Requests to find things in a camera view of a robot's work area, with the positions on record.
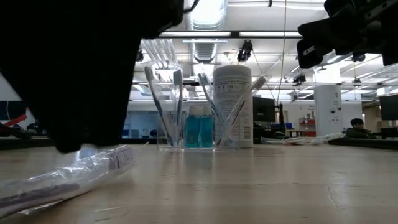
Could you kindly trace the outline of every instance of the ceiling duct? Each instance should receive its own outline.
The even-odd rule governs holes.
[[[227,0],[200,0],[195,10],[188,15],[190,30],[216,31],[224,27],[226,20]],[[216,57],[218,44],[192,44],[193,57],[198,62],[210,63]]]

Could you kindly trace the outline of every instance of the computer monitor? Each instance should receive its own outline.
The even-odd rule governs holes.
[[[253,121],[275,122],[275,100],[253,97]]]
[[[380,107],[383,121],[398,120],[398,95],[380,96]]]

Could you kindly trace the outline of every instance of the white pillar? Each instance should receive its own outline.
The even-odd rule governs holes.
[[[314,69],[314,81],[317,83],[341,83],[340,68],[336,65],[324,67],[326,70]],[[316,86],[315,114],[317,136],[341,132],[343,130],[343,113],[341,112],[341,87]]]

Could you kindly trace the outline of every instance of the ceiling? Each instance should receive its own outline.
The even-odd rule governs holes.
[[[323,7],[322,0],[273,0],[273,6],[267,7],[267,1],[245,1],[245,0],[229,0],[227,8],[227,16],[223,30],[227,31],[297,31],[297,27],[303,23],[324,19],[327,13],[321,10]],[[173,27],[172,31],[188,30],[187,18],[177,27]],[[214,68],[238,64],[236,60],[237,52],[241,48],[244,40],[249,39],[222,39],[227,43],[218,44],[216,58],[212,63]],[[174,51],[177,56],[179,65],[183,70],[184,78],[194,78],[192,71],[192,55],[190,44],[183,43],[189,39],[172,39]],[[269,82],[279,82],[281,77],[287,76],[287,81],[291,82],[292,77],[289,73],[298,67],[299,62],[296,59],[296,44],[299,39],[251,39],[253,44],[253,54],[249,60],[244,63],[252,71],[253,80],[259,75],[264,75]],[[143,69],[145,66],[152,65],[150,58],[146,55],[144,60],[137,63],[135,67],[134,81],[146,82]],[[341,61],[338,63],[340,67],[341,80],[343,82],[352,82],[355,77],[363,76],[363,82],[388,82],[398,81],[398,72],[392,70],[380,75],[374,75],[366,78],[367,73],[377,71],[384,68],[382,65],[382,57],[379,55],[367,54],[364,62],[356,62],[355,66],[352,61]],[[305,71],[308,82],[313,80],[313,69]],[[372,92],[377,86],[363,88]]]

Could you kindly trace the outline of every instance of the wooden table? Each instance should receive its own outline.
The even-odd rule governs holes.
[[[80,155],[0,151],[0,178],[26,178]],[[398,153],[341,146],[171,152],[92,192],[0,220],[54,223],[397,223]]]

